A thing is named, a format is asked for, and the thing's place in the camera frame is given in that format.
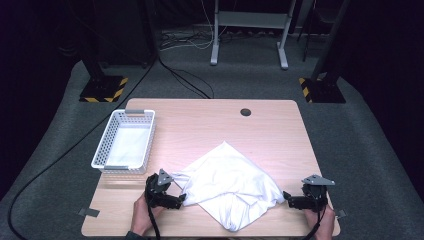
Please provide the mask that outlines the white metal desk frame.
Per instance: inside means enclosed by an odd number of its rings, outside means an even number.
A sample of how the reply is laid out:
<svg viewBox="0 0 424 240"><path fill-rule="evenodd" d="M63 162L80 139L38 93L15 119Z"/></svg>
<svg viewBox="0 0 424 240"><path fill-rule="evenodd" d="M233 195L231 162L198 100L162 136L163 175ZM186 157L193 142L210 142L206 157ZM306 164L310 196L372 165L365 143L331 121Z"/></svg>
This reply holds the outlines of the white metal desk frame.
<svg viewBox="0 0 424 240"><path fill-rule="evenodd" d="M297 0L290 0L287 13L256 13L256 12L234 12L221 11L219 9L220 0L214 0L214 28L213 45L211 51L210 64L216 66L219 56L219 27L246 27L261 29L280 29L283 31L280 41L277 43L277 53L280 67L283 70L289 68L285 53L285 43L288 37L294 8Z"/></svg>

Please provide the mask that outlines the dark cabinet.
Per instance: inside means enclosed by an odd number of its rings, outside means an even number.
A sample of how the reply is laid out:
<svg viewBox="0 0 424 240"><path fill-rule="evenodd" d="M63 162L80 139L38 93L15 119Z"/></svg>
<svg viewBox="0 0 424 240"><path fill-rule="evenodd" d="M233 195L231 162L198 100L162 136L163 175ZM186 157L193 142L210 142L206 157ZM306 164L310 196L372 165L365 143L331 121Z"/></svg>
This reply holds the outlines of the dark cabinet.
<svg viewBox="0 0 424 240"><path fill-rule="evenodd" d="M146 68L155 57L147 0L94 0L98 61Z"/></svg>

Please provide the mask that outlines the black stand with striped base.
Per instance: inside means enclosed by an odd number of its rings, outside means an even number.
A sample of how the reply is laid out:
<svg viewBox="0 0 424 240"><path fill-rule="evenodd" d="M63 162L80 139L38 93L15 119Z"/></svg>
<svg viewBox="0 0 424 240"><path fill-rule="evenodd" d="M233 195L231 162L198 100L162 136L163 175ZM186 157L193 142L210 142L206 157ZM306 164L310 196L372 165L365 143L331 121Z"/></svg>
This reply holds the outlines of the black stand with striped base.
<svg viewBox="0 0 424 240"><path fill-rule="evenodd" d="M336 84L337 77L332 77L330 73L327 73L322 79L319 78L319 75L324 72L326 60L350 3L350 0L331 1L339 1L339 4L330 4L322 7L319 0L313 0L306 22L299 33L299 37L302 36L303 32L307 33L303 60L306 60L308 54L309 41L313 33L313 29L317 28L318 35L324 33L328 35L328 39L324 44L322 53L311 76L309 78L299 79L303 95L308 103L345 102L345 99Z"/></svg>
<svg viewBox="0 0 424 240"><path fill-rule="evenodd" d="M120 75L107 75L103 72L85 33L85 30L91 30L92 27L79 12L74 14L74 18L79 44L78 51L89 74L89 80L80 93L79 100L81 102L116 102L122 95L128 79Z"/></svg>

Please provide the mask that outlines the white t-shirt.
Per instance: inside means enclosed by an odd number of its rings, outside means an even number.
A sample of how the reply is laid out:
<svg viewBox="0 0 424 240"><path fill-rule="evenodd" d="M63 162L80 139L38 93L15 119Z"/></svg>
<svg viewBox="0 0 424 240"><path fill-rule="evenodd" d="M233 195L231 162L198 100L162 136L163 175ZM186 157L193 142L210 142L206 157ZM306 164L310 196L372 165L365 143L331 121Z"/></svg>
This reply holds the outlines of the white t-shirt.
<svg viewBox="0 0 424 240"><path fill-rule="evenodd" d="M200 205L231 232L284 201L275 181L227 142L171 176L186 195L184 206Z"/></svg>

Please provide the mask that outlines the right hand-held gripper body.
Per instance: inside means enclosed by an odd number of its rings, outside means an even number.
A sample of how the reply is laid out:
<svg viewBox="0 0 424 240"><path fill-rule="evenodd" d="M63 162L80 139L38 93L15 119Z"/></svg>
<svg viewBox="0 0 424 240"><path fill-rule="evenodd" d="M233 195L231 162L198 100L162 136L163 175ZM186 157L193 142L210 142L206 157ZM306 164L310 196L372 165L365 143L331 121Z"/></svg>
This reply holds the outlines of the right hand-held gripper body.
<svg viewBox="0 0 424 240"><path fill-rule="evenodd" d="M305 197L305 209L313 212L322 211L328 204L327 187L334 186L335 182L322 176L313 174L302 180L302 191Z"/></svg>

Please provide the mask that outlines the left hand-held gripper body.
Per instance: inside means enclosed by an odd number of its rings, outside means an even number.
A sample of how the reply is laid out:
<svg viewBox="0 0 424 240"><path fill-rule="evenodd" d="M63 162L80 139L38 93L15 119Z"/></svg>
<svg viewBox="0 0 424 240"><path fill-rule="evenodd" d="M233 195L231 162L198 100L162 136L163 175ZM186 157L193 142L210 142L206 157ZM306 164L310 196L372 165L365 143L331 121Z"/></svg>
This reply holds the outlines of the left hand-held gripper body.
<svg viewBox="0 0 424 240"><path fill-rule="evenodd" d="M150 207L163 207L165 202L173 202L168 198L169 195L166 193L172 181L172 177L163 169L160 169L158 173L154 173L147 178L145 197Z"/></svg>

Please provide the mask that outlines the person's right hand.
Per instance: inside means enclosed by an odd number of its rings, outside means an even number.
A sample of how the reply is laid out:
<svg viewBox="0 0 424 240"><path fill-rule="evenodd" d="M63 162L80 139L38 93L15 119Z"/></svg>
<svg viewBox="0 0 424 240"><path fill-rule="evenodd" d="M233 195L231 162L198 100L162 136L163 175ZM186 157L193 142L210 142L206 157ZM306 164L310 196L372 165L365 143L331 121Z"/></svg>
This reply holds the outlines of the person's right hand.
<svg viewBox="0 0 424 240"><path fill-rule="evenodd" d="M304 214L308 226L313 229L318 221L318 214L310 209L305 209ZM332 240L335 219L336 217L334 210L329 205L327 205L326 208L321 212L320 226L314 234L315 240Z"/></svg>

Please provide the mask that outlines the person's left hand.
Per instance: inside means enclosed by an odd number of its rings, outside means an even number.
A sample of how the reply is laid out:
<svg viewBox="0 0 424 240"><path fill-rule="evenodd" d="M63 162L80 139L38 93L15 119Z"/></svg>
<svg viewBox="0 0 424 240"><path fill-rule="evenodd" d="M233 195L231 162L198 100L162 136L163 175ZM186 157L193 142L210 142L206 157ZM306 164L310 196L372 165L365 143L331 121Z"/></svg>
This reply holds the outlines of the person's left hand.
<svg viewBox="0 0 424 240"><path fill-rule="evenodd" d="M144 234L153 227L149 213L152 213L153 216L157 218L164 210L164 207L149 209L145 196L141 195L134 202L131 227L129 231L140 236L144 236Z"/></svg>

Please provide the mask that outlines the white perforated plastic basket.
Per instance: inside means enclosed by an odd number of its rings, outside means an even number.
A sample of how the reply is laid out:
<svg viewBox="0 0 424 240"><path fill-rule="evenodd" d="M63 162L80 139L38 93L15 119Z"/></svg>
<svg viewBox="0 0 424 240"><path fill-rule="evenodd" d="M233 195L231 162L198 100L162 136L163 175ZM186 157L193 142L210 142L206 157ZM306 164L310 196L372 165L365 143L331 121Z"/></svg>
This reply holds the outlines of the white perforated plastic basket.
<svg viewBox="0 0 424 240"><path fill-rule="evenodd" d="M109 174L144 174L155 134L154 110L114 110L91 167Z"/></svg>

